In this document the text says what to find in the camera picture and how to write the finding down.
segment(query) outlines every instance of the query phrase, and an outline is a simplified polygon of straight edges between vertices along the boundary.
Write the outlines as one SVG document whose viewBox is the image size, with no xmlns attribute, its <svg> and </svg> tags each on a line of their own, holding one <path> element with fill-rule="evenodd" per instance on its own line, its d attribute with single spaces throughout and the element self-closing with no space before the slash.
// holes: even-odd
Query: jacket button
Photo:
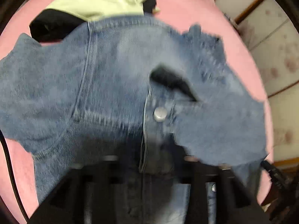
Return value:
<svg viewBox="0 0 299 224">
<path fill-rule="evenodd" d="M 158 107 L 154 111 L 154 119 L 157 122 L 163 122 L 166 119 L 167 110 L 163 107 Z"/>
</svg>

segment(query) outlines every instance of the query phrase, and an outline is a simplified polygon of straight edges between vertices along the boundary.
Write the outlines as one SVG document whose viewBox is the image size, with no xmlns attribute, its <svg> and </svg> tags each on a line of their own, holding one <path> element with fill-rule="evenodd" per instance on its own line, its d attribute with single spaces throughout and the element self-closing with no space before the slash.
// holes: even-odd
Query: silver metal button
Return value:
<svg viewBox="0 0 299 224">
<path fill-rule="evenodd" d="M 163 107 L 158 107 L 154 111 L 154 119 L 157 122 L 163 122 L 166 119 L 167 110 Z"/>
<path fill-rule="evenodd" d="M 213 184 L 213 185 L 212 185 L 212 191 L 213 191 L 213 192 L 216 192 L 216 184 Z"/>
</svg>

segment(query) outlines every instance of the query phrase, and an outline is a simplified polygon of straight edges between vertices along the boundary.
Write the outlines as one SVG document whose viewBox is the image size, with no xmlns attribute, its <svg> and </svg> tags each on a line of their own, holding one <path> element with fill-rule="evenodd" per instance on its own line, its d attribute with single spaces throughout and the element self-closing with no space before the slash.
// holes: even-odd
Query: pink surface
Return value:
<svg viewBox="0 0 299 224">
<path fill-rule="evenodd" d="M 10 20 L 0 36 L 0 58 L 13 48 L 19 35 L 30 35 L 29 23 L 53 0 L 30 0 Z M 200 24 L 204 32 L 222 37 L 227 63 L 238 75 L 249 93 L 256 100 L 264 102 L 267 151 L 273 161 L 273 130 L 270 106 L 258 69 L 238 34 L 214 4 L 213 0 L 157 0 L 161 12 L 157 18 L 172 25 L 178 31 L 188 30 L 192 24 Z M 14 174 L 21 199 L 29 216 L 38 206 L 34 184 L 33 160 L 19 143 L 8 140 Z M 0 150 L 0 195 L 7 207 L 20 223 L 25 220 L 15 200 L 4 153 Z M 268 175 L 263 172 L 258 201 L 261 203 L 270 189 Z"/>
</svg>

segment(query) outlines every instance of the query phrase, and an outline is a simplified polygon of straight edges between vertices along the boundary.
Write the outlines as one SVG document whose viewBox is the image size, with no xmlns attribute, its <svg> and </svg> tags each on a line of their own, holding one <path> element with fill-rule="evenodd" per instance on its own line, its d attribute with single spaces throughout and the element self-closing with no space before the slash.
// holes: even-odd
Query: cord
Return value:
<svg viewBox="0 0 299 224">
<path fill-rule="evenodd" d="M 13 187 L 13 192 L 15 194 L 18 206 L 19 206 L 19 208 L 20 208 L 20 210 L 23 214 L 23 217 L 25 218 L 26 222 L 28 222 L 29 217 L 28 217 L 28 215 L 25 211 L 25 208 L 23 206 L 23 203 L 21 201 L 21 198 L 20 198 L 20 195 L 19 195 L 19 192 L 18 192 L 18 189 L 17 189 L 17 184 L 16 184 L 16 181 L 15 181 L 15 177 L 13 175 L 13 167 L 11 165 L 11 160 L 10 160 L 10 155 L 9 155 L 7 143 L 6 143 L 6 140 L 5 140 L 4 135 L 3 135 L 1 130 L 0 130 L 0 141 L 1 141 L 1 144 L 2 144 L 2 147 L 3 147 L 3 150 L 4 150 L 6 164 L 7 164 L 8 173 L 9 173 L 9 178 L 10 178 L 11 185 Z"/>
</svg>

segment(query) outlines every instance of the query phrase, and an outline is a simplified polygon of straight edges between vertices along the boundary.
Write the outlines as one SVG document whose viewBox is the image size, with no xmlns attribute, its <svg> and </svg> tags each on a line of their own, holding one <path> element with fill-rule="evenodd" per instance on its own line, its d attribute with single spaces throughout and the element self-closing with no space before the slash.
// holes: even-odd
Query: denim sleeve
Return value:
<svg viewBox="0 0 299 224">
<path fill-rule="evenodd" d="M 88 25 L 77 31 L 45 47 L 21 34 L 0 61 L 0 129 L 33 154 L 50 147 L 71 117 L 89 43 Z"/>
</svg>

